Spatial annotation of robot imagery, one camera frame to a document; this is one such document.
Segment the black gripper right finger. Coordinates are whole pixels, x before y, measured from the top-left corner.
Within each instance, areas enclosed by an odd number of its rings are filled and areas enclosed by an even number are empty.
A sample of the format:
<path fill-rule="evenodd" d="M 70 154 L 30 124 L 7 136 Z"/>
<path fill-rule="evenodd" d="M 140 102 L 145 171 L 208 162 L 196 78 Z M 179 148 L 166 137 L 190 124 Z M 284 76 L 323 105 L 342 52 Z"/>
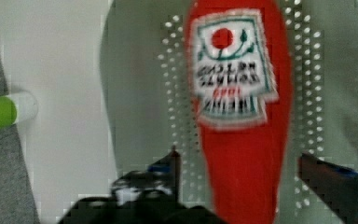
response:
<path fill-rule="evenodd" d="M 344 224 L 358 224 L 358 172 L 303 153 L 297 159 L 299 178 Z"/>

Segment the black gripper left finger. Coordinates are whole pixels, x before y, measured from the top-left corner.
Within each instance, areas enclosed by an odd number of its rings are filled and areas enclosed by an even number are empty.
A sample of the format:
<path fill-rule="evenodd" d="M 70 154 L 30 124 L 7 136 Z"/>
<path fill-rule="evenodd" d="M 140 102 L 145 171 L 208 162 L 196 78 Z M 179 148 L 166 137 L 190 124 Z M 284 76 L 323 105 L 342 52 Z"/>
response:
<path fill-rule="evenodd" d="M 134 202 L 147 190 L 159 190 L 178 200 L 180 172 L 181 155 L 172 147 L 166 156 L 149 164 L 145 170 L 130 171 L 114 181 L 111 194 L 119 205 Z"/>

